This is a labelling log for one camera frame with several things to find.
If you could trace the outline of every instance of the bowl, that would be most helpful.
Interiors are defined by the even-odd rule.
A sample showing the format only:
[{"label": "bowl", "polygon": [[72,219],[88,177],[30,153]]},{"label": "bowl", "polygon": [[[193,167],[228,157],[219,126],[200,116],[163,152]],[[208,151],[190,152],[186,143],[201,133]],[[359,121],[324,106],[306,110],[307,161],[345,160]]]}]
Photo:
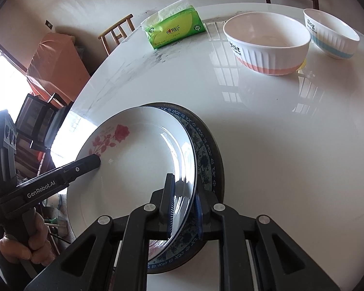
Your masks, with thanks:
[{"label": "bowl", "polygon": [[360,37],[348,24],[317,9],[305,9],[305,24],[311,39],[328,56],[349,59],[356,52]]},{"label": "bowl", "polygon": [[309,31],[300,22],[281,14],[240,14],[228,20],[223,30],[237,59],[263,74],[296,71],[309,50]]}]

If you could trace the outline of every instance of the hand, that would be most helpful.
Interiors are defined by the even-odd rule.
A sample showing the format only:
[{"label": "hand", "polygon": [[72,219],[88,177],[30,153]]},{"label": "hand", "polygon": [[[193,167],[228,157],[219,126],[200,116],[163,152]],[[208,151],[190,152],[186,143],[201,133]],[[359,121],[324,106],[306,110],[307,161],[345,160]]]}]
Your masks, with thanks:
[{"label": "hand", "polygon": [[9,239],[6,235],[0,240],[0,251],[10,263],[18,263],[19,259],[30,260],[34,264],[47,266],[53,262],[55,255],[47,240],[47,225],[39,213],[35,215],[36,233],[28,240],[28,249],[23,244]]}]

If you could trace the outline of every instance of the pink stripe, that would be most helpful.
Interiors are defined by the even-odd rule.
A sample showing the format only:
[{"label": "pink stripe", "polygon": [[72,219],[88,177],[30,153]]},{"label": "pink stripe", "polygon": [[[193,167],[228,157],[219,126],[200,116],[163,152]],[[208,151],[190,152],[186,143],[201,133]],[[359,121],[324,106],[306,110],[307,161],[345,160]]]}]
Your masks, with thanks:
[{"label": "pink stripe", "polygon": [[253,64],[249,64],[248,62],[245,62],[244,60],[241,60],[239,57],[237,57],[237,59],[239,59],[239,61],[247,66],[248,68],[250,68],[251,70],[254,70],[256,72],[259,73],[263,73],[263,74],[268,74],[268,75],[285,75],[285,74],[290,74],[294,71],[296,71],[302,64],[294,67],[294,68],[289,68],[289,69],[267,69],[267,68],[261,68],[261,67],[257,67]]}]

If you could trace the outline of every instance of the bowl with pink stripe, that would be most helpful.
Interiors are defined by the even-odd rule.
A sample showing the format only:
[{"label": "bowl with pink stripe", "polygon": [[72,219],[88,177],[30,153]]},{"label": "bowl with pink stripe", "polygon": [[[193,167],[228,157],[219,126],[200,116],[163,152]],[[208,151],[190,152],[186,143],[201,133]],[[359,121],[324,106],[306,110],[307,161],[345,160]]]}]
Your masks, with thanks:
[{"label": "bowl with pink stripe", "polygon": [[299,69],[311,40],[303,24],[270,12],[237,15],[225,23],[223,30],[237,59],[268,75],[285,75]]}]

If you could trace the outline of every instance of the blue floral plate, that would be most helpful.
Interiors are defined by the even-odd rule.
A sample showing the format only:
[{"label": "blue floral plate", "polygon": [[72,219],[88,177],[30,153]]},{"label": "blue floral plate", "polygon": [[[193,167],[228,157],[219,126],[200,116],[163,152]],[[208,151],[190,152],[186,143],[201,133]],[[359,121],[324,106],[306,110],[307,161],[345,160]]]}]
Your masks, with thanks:
[{"label": "blue floral plate", "polygon": [[[147,106],[163,109],[182,123],[193,141],[198,175],[201,177],[204,188],[213,191],[218,201],[222,202],[224,169],[220,151],[208,127],[197,115],[182,106],[171,103],[152,103]],[[149,274],[159,274],[182,266],[205,245],[206,241],[198,239],[198,217],[194,206],[175,241],[159,256],[148,262]]]}]

